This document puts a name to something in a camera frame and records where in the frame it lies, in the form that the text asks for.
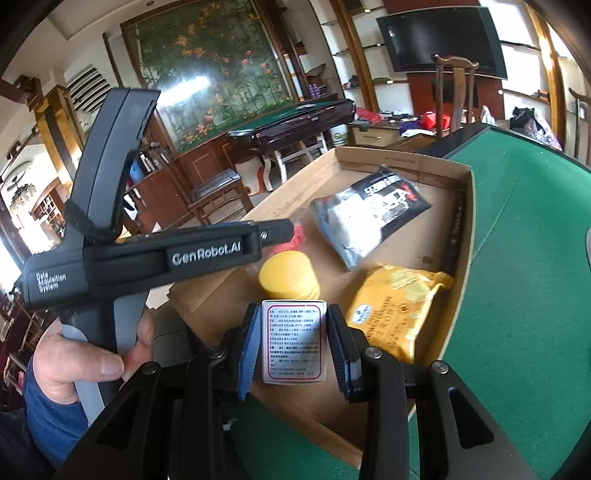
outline chandelier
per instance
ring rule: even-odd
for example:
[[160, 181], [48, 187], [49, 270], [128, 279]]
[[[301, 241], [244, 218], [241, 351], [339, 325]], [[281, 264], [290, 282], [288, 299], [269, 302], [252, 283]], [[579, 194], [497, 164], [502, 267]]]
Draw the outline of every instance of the chandelier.
[[16, 192], [12, 195], [10, 212], [16, 214], [20, 208], [24, 207], [33, 199], [36, 193], [37, 189], [32, 183], [25, 183], [18, 187]]

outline yellow snack bag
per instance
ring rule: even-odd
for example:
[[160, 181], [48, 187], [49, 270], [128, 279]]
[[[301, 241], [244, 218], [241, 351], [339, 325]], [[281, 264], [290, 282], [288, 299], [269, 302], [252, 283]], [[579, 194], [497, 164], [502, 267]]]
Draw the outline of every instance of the yellow snack bag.
[[444, 272], [380, 265], [365, 279], [347, 312], [347, 324], [362, 330], [371, 346], [414, 363], [414, 342], [433, 297], [453, 278]]

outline yellow lid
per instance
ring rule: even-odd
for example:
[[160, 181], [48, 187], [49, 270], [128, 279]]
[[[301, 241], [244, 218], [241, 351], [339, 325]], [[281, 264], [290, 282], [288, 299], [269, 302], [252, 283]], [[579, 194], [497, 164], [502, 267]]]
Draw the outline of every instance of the yellow lid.
[[272, 299], [315, 300], [320, 296], [312, 263], [297, 250], [273, 255], [261, 267], [258, 278]]

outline metal bolt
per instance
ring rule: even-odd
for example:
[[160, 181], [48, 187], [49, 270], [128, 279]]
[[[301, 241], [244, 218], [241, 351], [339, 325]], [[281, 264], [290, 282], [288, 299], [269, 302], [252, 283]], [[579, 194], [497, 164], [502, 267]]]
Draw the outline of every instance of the metal bolt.
[[221, 358], [221, 357], [223, 357], [225, 353], [226, 353], [226, 352], [224, 351], [224, 349], [223, 349], [223, 348], [222, 348], [222, 349], [219, 349], [219, 350], [217, 350], [217, 349], [215, 349], [215, 350], [214, 350], [214, 349], [212, 349], [212, 350], [210, 350], [210, 352], [209, 352], [209, 358], [218, 359], [218, 358]]
[[446, 374], [449, 372], [449, 365], [445, 363], [443, 360], [437, 360], [432, 363], [431, 368], [435, 370], [438, 374]]
[[374, 360], [377, 360], [378, 358], [380, 358], [382, 356], [382, 351], [381, 349], [379, 349], [376, 346], [369, 346], [365, 349], [365, 355], [367, 355], [370, 358], [373, 358]]
[[142, 373], [144, 375], [152, 375], [158, 371], [158, 364], [156, 362], [148, 362], [142, 365]]

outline blue sleeve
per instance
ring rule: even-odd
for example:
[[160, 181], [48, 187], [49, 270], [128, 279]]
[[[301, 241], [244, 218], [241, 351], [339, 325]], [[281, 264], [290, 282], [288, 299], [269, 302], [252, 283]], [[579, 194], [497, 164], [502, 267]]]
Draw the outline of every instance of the blue sleeve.
[[24, 398], [33, 441], [58, 469], [88, 428], [82, 404], [60, 405], [47, 398], [35, 379], [33, 359], [25, 376]]

